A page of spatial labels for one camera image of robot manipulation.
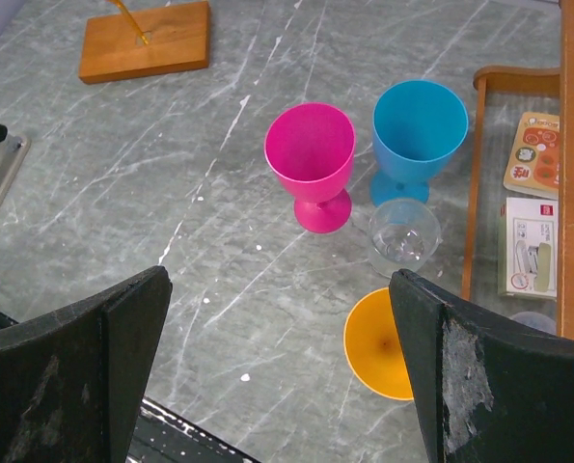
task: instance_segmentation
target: blue cup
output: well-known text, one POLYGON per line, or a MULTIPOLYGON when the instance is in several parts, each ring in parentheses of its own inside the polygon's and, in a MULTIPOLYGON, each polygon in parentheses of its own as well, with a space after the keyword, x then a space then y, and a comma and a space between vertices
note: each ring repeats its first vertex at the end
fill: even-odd
POLYGON ((468 131, 467 109, 447 87, 408 80, 388 89, 372 115, 372 147, 380 167, 370 185, 374 205, 399 197, 427 202, 427 181, 450 162, 468 131))

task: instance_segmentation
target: wooden frame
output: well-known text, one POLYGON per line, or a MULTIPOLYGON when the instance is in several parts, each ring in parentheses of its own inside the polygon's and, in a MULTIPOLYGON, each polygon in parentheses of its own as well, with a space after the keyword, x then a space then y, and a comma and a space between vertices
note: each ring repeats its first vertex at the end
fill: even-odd
POLYGON ((560 99, 560 227, 558 255, 557 330, 574 340, 574 0, 562 1, 559 68, 531 69, 490 66, 474 78, 478 90, 475 148, 467 214, 462 298, 471 298, 476 241, 479 175, 486 95, 490 92, 541 95, 560 99))

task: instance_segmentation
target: toy food package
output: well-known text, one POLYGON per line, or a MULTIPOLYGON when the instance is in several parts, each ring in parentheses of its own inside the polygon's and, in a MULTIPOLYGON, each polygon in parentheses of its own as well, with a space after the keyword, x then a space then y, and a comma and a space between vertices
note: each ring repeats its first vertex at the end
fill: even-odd
POLYGON ((555 200, 559 197, 559 116, 522 115, 507 163, 508 190, 555 200))
POLYGON ((557 298, 559 203, 507 198, 499 223, 499 294, 557 298))

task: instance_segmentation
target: blue cup base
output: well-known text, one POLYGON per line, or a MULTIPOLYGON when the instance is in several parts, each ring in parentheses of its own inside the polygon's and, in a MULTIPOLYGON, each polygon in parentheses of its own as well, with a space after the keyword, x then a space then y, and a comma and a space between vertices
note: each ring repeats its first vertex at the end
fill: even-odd
POLYGON ((426 203, 429 194, 430 188, 427 183, 399 183, 381 171, 374 174, 370 183, 370 197, 377 207, 396 198, 413 198, 426 203))

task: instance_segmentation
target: marble surface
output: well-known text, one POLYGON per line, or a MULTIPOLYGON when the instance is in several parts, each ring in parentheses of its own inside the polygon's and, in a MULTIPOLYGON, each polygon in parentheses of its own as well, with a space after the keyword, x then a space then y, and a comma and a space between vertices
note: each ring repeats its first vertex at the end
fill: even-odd
MULTIPOLYGON (((265 462, 424 462, 413 403, 369 391, 342 350, 351 307, 387 283, 365 252, 372 107, 426 77, 473 117, 474 71, 554 66, 559 17, 480 0, 211 6, 209 69, 105 85, 76 73, 85 20, 113 13, 107 2, 28 0, 6 30, 0 122, 34 145, 0 210, 0 310, 27 320, 165 265, 174 293, 148 396, 265 462), (298 226, 262 151, 270 122, 308 100, 358 130, 352 217, 331 235, 298 226)), ((525 307, 493 294, 512 108, 500 98, 487 119, 475 282, 476 300, 506 314, 525 307)), ((431 182, 445 240, 421 273, 454 292, 472 145, 470 133, 431 182)))

